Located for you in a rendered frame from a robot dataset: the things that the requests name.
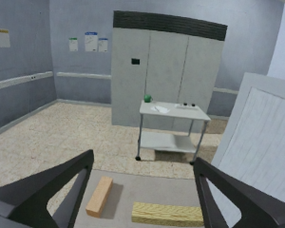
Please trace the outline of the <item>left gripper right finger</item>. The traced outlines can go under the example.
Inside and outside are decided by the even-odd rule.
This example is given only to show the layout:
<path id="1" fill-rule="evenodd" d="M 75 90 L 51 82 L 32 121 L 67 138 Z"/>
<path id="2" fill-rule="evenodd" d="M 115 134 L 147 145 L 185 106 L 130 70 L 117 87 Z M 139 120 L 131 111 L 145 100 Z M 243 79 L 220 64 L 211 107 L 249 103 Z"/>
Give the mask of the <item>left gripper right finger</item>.
<path id="1" fill-rule="evenodd" d="M 205 228 L 229 228 L 214 200 L 207 180 L 240 211 L 232 228 L 285 228 L 285 202 L 238 180 L 200 157 L 193 172 Z"/>

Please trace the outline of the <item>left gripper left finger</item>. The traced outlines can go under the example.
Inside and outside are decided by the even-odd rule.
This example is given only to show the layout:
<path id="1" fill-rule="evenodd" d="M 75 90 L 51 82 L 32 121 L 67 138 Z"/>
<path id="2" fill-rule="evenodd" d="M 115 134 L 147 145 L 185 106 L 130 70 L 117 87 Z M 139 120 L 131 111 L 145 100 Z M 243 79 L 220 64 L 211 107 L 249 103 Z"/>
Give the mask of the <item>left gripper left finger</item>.
<path id="1" fill-rule="evenodd" d="M 74 228 L 93 163 L 93 149 L 88 149 L 47 170 L 1 186 L 0 214 L 33 228 Z M 48 201 L 77 174 L 71 189 L 51 216 Z"/>

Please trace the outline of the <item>grey panel wall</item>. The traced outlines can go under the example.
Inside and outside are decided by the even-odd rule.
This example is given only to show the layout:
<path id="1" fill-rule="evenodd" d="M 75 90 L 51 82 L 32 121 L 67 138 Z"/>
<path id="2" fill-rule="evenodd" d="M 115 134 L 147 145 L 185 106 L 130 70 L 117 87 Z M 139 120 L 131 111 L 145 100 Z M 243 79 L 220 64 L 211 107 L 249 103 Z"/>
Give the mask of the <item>grey panel wall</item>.
<path id="1" fill-rule="evenodd" d="M 285 80 L 245 72 L 217 152 L 219 170 L 285 202 Z M 229 228 L 239 209 L 207 180 Z"/>

